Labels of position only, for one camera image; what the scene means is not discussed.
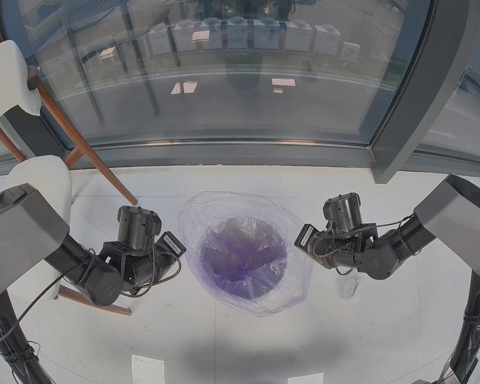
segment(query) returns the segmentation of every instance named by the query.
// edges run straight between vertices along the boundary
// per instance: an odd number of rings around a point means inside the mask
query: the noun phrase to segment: asphalt road
[[[294,79],[295,86],[272,85],[272,78]],[[193,93],[171,94],[176,83],[195,81]],[[155,101],[148,96],[148,83]],[[282,93],[274,93],[274,88]],[[394,92],[327,77],[216,73],[116,84],[96,88],[94,94],[103,120],[86,92],[60,100],[91,144],[192,138],[367,143]],[[375,105],[364,121],[372,100]]]

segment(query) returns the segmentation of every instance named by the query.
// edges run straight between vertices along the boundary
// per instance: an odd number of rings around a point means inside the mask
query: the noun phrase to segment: gray metal window frame
[[[94,149],[110,167],[199,164],[356,167],[371,168],[377,183],[387,183],[399,170],[480,176],[480,157],[476,161],[415,151],[453,93],[468,62],[479,23],[479,0],[431,1],[407,74],[368,146],[284,140],[191,140],[112,144]],[[1,31],[0,0],[0,40],[5,37]],[[31,152],[36,156],[64,156],[67,147],[47,119],[27,116],[18,109],[10,110],[5,118]],[[91,167],[83,158],[75,165],[75,168]],[[6,169],[0,163],[0,174]]]

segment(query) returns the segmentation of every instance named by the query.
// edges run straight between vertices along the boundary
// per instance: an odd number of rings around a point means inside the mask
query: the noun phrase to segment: translucent purple bag liner
[[[215,299],[254,316],[305,300],[313,263],[293,246],[302,222],[270,199],[202,192],[179,213],[193,275]]]

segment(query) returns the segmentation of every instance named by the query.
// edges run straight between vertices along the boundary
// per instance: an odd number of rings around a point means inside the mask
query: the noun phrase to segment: crumpled plastic wrapper
[[[305,300],[313,261],[295,248],[303,223],[270,199],[202,192],[179,213],[190,270],[220,302],[257,317]]]

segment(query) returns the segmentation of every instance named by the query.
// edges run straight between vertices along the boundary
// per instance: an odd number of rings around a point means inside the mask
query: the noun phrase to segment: window
[[[92,145],[242,139],[367,146],[405,76],[429,5],[2,0],[1,15],[6,37],[40,66]]]
[[[480,28],[455,91],[417,149],[480,161]]]

